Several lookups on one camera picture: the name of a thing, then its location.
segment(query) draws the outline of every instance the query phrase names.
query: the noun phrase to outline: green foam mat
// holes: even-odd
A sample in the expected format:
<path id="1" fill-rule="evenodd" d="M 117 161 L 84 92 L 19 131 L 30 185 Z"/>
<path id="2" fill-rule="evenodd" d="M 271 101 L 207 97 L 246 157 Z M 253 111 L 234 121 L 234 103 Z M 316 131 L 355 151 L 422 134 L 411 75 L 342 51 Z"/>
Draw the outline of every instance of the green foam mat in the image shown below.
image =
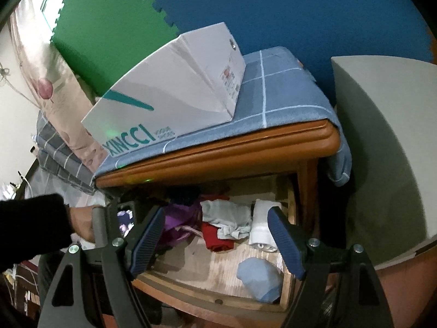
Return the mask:
<path id="1" fill-rule="evenodd" d="M 178 35 L 154 0 L 64 0 L 52 42 L 102 96 L 125 73 Z"/>

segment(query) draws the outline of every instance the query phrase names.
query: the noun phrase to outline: hand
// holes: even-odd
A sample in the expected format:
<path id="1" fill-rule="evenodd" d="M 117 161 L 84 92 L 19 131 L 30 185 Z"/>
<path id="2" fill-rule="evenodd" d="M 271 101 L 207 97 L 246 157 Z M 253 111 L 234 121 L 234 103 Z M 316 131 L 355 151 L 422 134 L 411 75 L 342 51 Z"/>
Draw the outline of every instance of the hand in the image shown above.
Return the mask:
<path id="1" fill-rule="evenodd" d="M 94 207 L 96 206 L 69 208 L 71 226 L 73 227 L 74 231 L 80 237 L 92 243 L 94 243 L 92 215 Z"/>

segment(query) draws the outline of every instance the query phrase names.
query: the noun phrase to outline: dark pants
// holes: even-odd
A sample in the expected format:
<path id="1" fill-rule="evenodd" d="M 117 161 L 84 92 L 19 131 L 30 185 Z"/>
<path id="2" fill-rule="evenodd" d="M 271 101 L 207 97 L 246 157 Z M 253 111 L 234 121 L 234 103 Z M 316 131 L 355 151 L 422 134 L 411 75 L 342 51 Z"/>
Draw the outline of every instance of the dark pants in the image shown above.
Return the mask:
<path id="1" fill-rule="evenodd" d="M 48 253 L 41 255 L 38 264 L 38 291 L 39 291 L 39 301 L 41 308 L 44 305 L 45 298 L 47 297 L 47 292 L 52 283 L 53 277 L 55 276 L 56 270 L 64 257 L 64 253 L 61 251 Z M 97 283 L 97 287 L 104 288 L 103 277 L 101 276 L 100 282 Z M 141 290 L 134 288 L 134 292 L 140 302 L 141 307 L 144 310 L 150 324 L 159 325 L 162 320 L 162 307 L 161 302 L 154 299 L 153 297 L 145 294 Z M 111 305 L 109 304 L 108 297 L 106 294 L 99 295 L 100 307 L 102 313 L 112 315 Z"/>

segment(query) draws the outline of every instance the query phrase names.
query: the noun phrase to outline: wooden drawer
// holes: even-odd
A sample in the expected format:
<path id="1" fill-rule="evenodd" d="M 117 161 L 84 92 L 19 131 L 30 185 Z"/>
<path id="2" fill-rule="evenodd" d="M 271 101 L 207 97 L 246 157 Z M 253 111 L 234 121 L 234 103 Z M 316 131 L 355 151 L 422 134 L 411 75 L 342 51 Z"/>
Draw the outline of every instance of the wooden drawer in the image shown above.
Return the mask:
<path id="1" fill-rule="evenodd" d="M 279 201 L 290 222 L 297 222 L 294 188 L 287 175 L 220 181 L 200 187 L 203 193 L 227 188 L 226 195 L 235 203 L 250 205 L 257 198 Z M 249 257 L 266 259 L 283 273 L 279 303 L 256 301 L 237 279 L 239 263 Z M 254 249 L 248 239 L 236 241 L 231 251 L 212 253 L 202 238 L 195 237 L 158 257 L 152 270 L 141 274 L 134 285 L 176 309 L 208 321 L 232 327 L 253 327 L 257 321 L 272 327 L 285 318 L 296 281 L 279 253 Z"/>

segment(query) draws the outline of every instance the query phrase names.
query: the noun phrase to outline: phone screen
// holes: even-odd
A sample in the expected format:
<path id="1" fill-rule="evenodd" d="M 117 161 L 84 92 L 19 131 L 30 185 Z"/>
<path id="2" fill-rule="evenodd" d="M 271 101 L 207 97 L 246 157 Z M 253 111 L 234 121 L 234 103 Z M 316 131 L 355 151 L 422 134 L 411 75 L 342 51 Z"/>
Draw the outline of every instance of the phone screen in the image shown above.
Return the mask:
<path id="1" fill-rule="evenodd" d="M 132 210 L 128 209 L 126 211 L 119 211 L 117 213 L 117 218 L 120 223 L 120 233 L 123 238 L 129 234 L 130 230 L 134 227 L 134 214 Z"/>

